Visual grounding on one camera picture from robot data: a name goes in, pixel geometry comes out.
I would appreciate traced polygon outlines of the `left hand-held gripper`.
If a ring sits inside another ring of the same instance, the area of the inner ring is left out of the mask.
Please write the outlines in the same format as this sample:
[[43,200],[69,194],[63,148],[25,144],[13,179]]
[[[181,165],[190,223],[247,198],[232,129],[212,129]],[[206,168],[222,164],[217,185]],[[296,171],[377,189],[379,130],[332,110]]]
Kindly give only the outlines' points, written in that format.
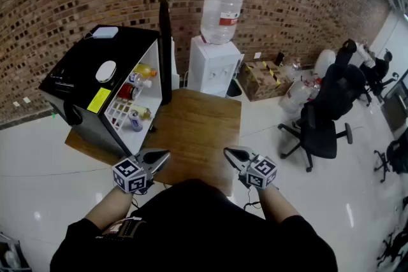
[[153,186],[153,175],[158,173],[170,158],[170,151],[144,148],[112,167],[113,181],[125,193],[145,194]]

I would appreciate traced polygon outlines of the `yellow sticker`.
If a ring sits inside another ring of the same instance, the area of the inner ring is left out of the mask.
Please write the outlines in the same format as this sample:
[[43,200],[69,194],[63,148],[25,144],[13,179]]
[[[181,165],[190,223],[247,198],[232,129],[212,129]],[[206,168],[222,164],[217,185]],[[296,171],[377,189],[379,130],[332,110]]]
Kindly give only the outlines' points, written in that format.
[[100,88],[93,97],[92,101],[89,103],[87,110],[98,114],[110,94],[111,90]]

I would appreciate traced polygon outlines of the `crumpled clear plastic bottle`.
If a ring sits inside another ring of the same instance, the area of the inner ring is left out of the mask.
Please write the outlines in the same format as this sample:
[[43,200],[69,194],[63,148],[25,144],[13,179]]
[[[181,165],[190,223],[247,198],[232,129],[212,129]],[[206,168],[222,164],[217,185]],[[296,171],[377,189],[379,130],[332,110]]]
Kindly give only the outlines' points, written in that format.
[[302,67],[299,63],[289,63],[283,68],[284,73],[291,81],[296,81],[302,75]]

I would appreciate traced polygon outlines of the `dark waste bin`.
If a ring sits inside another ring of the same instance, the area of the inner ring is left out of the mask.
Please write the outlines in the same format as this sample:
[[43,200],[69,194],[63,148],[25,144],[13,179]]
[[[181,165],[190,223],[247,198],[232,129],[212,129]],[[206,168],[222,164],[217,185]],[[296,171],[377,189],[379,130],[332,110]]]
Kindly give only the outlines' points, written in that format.
[[227,89],[226,98],[240,100],[242,90],[235,79],[232,79]]

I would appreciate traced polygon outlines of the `black mini fridge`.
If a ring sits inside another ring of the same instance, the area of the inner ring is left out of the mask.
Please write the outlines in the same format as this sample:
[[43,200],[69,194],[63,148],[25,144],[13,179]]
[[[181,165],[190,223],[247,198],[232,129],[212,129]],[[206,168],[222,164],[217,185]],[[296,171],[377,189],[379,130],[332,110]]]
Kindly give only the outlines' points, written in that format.
[[[40,84],[40,90],[53,109],[83,140],[108,152],[122,156],[137,153],[142,145],[130,135],[131,123],[124,123],[117,132],[105,117],[109,104],[137,64],[149,65],[157,76],[148,78],[151,88],[139,89],[133,105],[144,106],[151,113],[161,106],[162,92],[159,63],[159,29],[156,31],[134,27],[118,27],[112,39],[94,39],[92,32],[75,44],[49,72]],[[112,79],[99,83],[95,78],[100,65],[114,61],[117,65]],[[100,88],[111,90],[99,113],[87,110]]]

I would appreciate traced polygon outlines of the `black office chair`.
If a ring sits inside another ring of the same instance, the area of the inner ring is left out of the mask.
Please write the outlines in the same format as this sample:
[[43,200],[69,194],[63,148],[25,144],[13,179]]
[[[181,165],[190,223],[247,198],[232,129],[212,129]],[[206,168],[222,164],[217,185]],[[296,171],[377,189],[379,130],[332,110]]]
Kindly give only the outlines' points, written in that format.
[[317,96],[304,104],[300,118],[293,122],[292,127],[278,125],[278,129],[284,129],[299,139],[299,143],[288,153],[280,154],[281,159],[286,159],[301,147],[305,150],[309,162],[306,172],[311,172],[313,156],[334,159],[337,156],[339,138],[347,138],[349,144],[353,142],[350,125],[346,123],[345,129],[337,132],[335,121],[351,110],[353,102],[365,90],[365,75],[359,67],[349,63],[356,51],[354,40],[345,41],[335,62],[328,67]]

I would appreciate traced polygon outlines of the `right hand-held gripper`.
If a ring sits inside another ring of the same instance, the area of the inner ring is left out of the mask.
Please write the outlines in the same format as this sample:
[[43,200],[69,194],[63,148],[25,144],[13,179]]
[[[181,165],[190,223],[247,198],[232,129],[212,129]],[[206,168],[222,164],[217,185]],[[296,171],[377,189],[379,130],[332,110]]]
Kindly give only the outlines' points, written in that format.
[[247,188],[266,189],[277,176],[276,164],[267,157],[256,155],[248,147],[226,147],[223,153],[233,168],[239,171],[238,179]]

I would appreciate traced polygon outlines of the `white water dispenser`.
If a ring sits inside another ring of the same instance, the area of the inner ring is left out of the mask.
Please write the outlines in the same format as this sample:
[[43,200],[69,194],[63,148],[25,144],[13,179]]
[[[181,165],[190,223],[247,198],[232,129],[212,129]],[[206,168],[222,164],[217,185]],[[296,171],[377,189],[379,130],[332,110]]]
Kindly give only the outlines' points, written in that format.
[[244,55],[232,43],[205,43],[201,36],[191,39],[187,88],[225,97],[233,74]]

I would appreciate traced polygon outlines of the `black swivel chair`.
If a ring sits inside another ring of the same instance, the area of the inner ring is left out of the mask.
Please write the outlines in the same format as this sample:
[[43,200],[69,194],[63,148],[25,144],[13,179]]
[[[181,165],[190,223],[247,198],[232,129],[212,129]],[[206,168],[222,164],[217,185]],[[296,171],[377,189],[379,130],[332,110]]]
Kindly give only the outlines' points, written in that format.
[[386,179],[387,172],[395,172],[396,174],[408,174],[408,149],[403,144],[403,141],[392,141],[385,152],[380,153],[374,150],[374,153],[379,156],[381,164],[374,168],[374,172],[382,169],[383,175],[380,180],[383,183]]

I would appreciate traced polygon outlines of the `blue drink can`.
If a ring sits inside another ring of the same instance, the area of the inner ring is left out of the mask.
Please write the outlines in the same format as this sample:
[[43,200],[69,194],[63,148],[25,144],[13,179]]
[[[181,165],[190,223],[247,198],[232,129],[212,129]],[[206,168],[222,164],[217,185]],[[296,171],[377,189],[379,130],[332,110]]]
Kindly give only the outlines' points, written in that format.
[[134,111],[129,114],[129,121],[131,123],[131,127],[135,132],[140,132],[143,129],[143,123],[140,119],[140,116],[137,111]]

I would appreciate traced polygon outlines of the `orange juice bottle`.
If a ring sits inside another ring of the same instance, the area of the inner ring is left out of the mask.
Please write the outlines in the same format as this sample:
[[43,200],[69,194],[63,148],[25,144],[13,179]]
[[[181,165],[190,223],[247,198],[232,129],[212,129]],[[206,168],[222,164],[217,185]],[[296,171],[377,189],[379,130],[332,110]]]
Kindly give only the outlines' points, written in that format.
[[157,71],[155,69],[143,63],[137,64],[136,67],[133,69],[133,72],[140,74],[144,78],[150,78],[150,77],[157,76]]

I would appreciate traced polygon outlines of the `white rounded appliance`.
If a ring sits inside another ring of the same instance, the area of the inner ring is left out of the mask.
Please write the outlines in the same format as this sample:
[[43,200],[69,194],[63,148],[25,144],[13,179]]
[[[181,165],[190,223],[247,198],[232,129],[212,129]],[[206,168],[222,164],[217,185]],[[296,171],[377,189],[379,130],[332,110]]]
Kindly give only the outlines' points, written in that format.
[[335,63],[336,54],[333,50],[323,50],[316,61],[314,66],[314,74],[319,78],[324,78],[328,68]]

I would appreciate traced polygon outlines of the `black chair base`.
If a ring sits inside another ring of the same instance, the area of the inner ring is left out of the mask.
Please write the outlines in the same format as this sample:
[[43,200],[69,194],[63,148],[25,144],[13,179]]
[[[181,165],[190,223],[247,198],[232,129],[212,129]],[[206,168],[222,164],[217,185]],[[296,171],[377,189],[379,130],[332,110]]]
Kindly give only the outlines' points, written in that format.
[[383,268],[387,265],[399,265],[405,256],[403,247],[408,245],[408,227],[405,226],[401,230],[394,229],[386,239],[382,241],[385,246],[383,253],[377,257],[377,268]]

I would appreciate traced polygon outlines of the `wooden table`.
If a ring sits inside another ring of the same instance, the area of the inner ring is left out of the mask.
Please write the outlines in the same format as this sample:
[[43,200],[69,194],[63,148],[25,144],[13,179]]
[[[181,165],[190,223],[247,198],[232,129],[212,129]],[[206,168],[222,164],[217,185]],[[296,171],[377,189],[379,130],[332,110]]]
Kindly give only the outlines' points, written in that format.
[[[175,185],[200,179],[232,194],[233,168],[223,150],[238,144],[241,102],[188,89],[172,92],[171,102],[153,111],[140,132],[130,135],[146,148],[169,150],[165,167],[154,181]],[[156,132],[149,132],[151,125]]]

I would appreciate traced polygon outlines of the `empty clear water jug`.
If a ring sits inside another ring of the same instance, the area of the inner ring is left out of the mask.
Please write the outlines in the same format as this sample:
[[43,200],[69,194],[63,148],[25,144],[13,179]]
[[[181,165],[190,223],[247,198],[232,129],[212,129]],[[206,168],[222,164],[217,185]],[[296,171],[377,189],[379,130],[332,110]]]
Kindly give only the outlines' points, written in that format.
[[307,102],[311,92],[310,82],[298,80],[292,84],[281,98],[279,106],[288,113],[295,113]]

